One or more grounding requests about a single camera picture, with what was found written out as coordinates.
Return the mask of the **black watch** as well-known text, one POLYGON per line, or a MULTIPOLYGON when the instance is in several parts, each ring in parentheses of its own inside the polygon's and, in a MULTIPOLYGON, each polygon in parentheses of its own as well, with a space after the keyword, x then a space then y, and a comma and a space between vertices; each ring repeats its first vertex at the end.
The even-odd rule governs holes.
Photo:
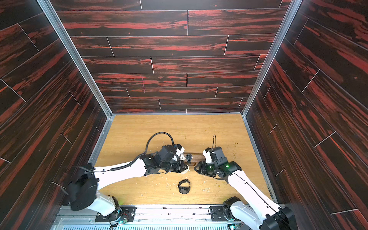
POLYGON ((187 163, 190 165, 192 163, 192 159, 193 159, 192 154, 187 154, 185 156, 185 159, 186 159, 187 163))
POLYGON ((178 183, 178 190, 181 194, 188 194, 191 189, 191 183, 188 179, 184 179, 178 183))

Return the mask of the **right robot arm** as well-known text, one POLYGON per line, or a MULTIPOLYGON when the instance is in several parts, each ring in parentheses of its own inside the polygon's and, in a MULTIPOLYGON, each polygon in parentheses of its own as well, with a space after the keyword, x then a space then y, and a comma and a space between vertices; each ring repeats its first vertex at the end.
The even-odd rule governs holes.
POLYGON ((246 206, 238 197, 231 197, 223 203, 224 217, 230 221, 240 220, 252 230, 297 230, 293 211, 282 208, 269 199, 248 178, 236 162, 229 162, 221 147, 206 148, 204 161, 199 162, 195 171, 212 178, 219 176, 248 202, 246 206))

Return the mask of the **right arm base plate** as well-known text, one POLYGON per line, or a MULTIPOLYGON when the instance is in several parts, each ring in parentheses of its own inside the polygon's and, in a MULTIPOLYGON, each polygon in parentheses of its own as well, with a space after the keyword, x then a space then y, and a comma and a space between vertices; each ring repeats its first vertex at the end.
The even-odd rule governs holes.
POLYGON ((228 206, 210 206, 209 214, 212 222, 234 221, 231 210, 228 206))

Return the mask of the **dark wooden watch stand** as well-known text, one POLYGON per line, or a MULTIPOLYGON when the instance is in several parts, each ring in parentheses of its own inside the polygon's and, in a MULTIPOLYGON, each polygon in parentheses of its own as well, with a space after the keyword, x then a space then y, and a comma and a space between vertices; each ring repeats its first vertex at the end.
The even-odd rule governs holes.
POLYGON ((205 156, 202 153, 185 153, 184 156, 187 154, 192 154, 193 156, 192 163, 190 165, 187 163, 186 159, 184 160, 188 166, 195 166, 197 163, 205 161, 205 156))

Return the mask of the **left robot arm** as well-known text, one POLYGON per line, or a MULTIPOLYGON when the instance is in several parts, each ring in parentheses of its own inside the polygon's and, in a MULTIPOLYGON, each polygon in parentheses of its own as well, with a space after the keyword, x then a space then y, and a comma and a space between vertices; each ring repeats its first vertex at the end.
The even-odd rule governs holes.
POLYGON ((102 194, 102 188, 131 178, 158 174, 161 170, 185 173, 188 165, 180 159, 184 152, 180 144, 166 145, 154 154, 142 154, 128 163, 95 168, 89 163, 80 167, 66 189, 71 210, 89 209, 102 216, 117 214, 120 212, 117 199, 102 194))

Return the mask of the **white watch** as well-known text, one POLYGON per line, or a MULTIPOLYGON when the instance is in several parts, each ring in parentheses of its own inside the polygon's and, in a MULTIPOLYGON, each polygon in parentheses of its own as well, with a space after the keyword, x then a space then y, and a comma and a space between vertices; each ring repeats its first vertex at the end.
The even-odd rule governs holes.
POLYGON ((182 172, 182 174, 185 174, 187 172, 189 172, 189 166, 186 167, 186 169, 182 172))

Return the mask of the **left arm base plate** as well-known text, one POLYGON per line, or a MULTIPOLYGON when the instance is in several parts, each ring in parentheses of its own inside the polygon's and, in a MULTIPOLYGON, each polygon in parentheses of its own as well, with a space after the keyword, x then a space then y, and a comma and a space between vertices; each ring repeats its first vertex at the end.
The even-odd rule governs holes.
POLYGON ((126 224, 128 222, 133 222, 136 209, 137 208, 135 206, 120 206, 119 210, 114 211, 107 216, 103 216, 102 214, 97 213, 95 222, 114 224, 126 224))

